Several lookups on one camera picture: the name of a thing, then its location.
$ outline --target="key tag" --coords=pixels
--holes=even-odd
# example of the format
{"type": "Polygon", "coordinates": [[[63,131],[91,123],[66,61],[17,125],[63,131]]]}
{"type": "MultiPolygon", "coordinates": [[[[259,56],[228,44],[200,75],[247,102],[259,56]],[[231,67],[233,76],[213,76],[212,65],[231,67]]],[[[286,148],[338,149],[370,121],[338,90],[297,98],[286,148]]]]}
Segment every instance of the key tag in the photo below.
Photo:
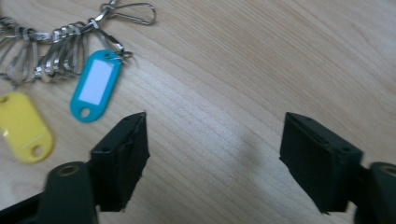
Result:
{"type": "Polygon", "coordinates": [[[19,161],[42,161],[52,151],[50,129],[21,92],[0,96],[0,130],[19,161]]]}
{"type": "Polygon", "coordinates": [[[118,40],[100,29],[94,19],[91,22],[99,39],[108,49],[98,50],[88,58],[70,102],[73,116],[82,122],[95,121],[105,113],[120,73],[121,61],[132,56],[132,52],[124,51],[118,40]],[[108,42],[116,46],[117,53],[109,50],[111,47],[108,42]]]}

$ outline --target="wooden table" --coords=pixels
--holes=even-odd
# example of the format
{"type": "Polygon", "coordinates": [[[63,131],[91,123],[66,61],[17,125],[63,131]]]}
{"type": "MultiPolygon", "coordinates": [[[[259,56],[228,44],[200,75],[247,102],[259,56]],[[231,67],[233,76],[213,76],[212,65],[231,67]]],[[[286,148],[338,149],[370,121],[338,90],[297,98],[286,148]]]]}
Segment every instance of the wooden table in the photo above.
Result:
{"type": "MultiPolygon", "coordinates": [[[[19,88],[56,145],[24,164],[0,139],[0,208],[40,192],[52,168],[87,161],[120,119],[146,110],[144,176],[125,212],[101,213],[101,223],[352,223],[353,204],[323,216],[278,159],[283,121],[288,111],[316,119],[364,150],[365,166],[396,162],[395,2],[149,2],[155,25],[104,26],[134,58],[96,122],[70,114],[76,79],[19,88]]],[[[100,4],[7,0],[0,14],[50,32],[97,16],[100,4]]]]}

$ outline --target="metal clip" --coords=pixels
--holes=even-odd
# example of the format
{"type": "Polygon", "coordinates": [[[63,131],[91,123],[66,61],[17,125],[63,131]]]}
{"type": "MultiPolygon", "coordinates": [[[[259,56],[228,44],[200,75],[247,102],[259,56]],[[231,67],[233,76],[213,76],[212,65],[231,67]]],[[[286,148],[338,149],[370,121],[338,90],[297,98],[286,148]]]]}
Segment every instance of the metal clip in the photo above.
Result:
{"type": "Polygon", "coordinates": [[[87,36],[80,31],[80,28],[84,27],[84,25],[85,24],[82,21],[69,25],[69,29],[73,28],[74,33],[69,40],[69,49],[64,57],[64,71],[72,73],[72,76],[79,75],[81,73],[81,62],[85,61],[88,39],[87,36]]]}
{"type": "Polygon", "coordinates": [[[52,35],[46,32],[34,32],[29,34],[29,37],[37,42],[43,44],[51,44],[52,43],[52,35]]]}
{"type": "Polygon", "coordinates": [[[134,4],[128,4],[128,5],[124,5],[124,6],[120,6],[120,7],[114,7],[114,5],[110,5],[110,4],[102,4],[101,9],[102,10],[105,10],[105,9],[110,10],[109,14],[107,15],[107,17],[110,19],[113,17],[119,16],[119,17],[123,17],[123,18],[132,20],[133,22],[140,23],[143,25],[152,25],[156,21],[156,18],[157,18],[157,12],[155,11],[154,6],[149,3],[134,3],[134,4]],[[152,19],[150,21],[146,21],[145,19],[142,19],[142,18],[138,18],[138,17],[134,17],[134,16],[130,16],[127,14],[117,12],[117,10],[120,10],[123,8],[128,8],[128,7],[148,7],[152,12],[152,19]]]}
{"type": "Polygon", "coordinates": [[[75,33],[75,24],[69,24],[67,28],[64,26],[62,28],[62,36],[61,39],[63,40],[61,47],[55,53],[55,58],[53,60],[52,68],[55,74],[63,75],[66,77],[66,73],[64,71],[64,59],[67,52],[71,49],[73,44],[73,39],[76,36],[75,33]]]}
{"type": "Polygon", "coordinates": [[[35,77],[32,77],[30,80],[27,80],[29,74],[29,46],[32,46],[32,53],[33,53],[33,64],[37,64],[37,43],[35,41],[31,42],[29,38],[29,34],[35,32],[34,29],[31,28],[24,28],[22,31],[23,36],[23,46],[21,47],[17,56],[15,56],[11,62],[8,64],[7,67],[7,77],[14,82],[15,85],[22,84],[25,81],[33,81],[35,77]],[[15,75],[15,69],[17,68],[18,72],[21,72],[19,77],[15,75]]]}
{"type": "Polygon", "coordinates": [[[90,19],[90,22],[93,24],[94,30],[99,35],[99,39],[105,46],[105,48],[111,49],[116,52],[116,54],[120,56],[118,59],[122,60],[124,58],[132,57],[132,52],[125,51],[124,46],[121,44],[121,42],[114,38],[114,36],[108,35],[105,31],[103,31],[99,27],[95,19],[90,19]]]}
{"type": "Polygon", "coordinates": [[[17,28],[19,25],[14,21],[14,19],[10,17],[3,17],[0,19],[0,24],[2,27],[0,28],[0,34],[12,31],[17,28]]]}
{"type": "Polygon", "coordinates": [[[7,44],[8,41],[14,39],[14,41],[11,42],[11,44],[8,45],[8,47],[4,50],[2,56],[0,57],[0,65],[3,63],[3,60],[7,57],[9,51],[15,46],[15,44],[21,39],[21,32],[20,32],[20,27],[17,27],[14,29],[14,35],[8,35],[4,37],[0,41],[0,48],[1,46],[7,44]]]}
{"type": "Polygon", "coordinates": [[[52,44],[47,51],[47,54],[40,58],[37,66],[35,67],[35,78],[38,78],[43,82],[54,81],[52,57],[53,54],[62,46],[62,43],[60,43],[61,34],[62,31],[60,29],[56,29],[52,32],[52,44]]]}
{"type": "Polygon", "coordinates": [[[63,53],[65,48],[65,41],[68,36],[67,27],[63,26],[61,29],[55,30],[53,32],[53,43],[49,48],[49,51],[46,55],[45,61],[45,69],[46,75],[52,78],[59,77],[59,67],[57,66],[56,59],[59,58],[60,54],[63,53]]]}

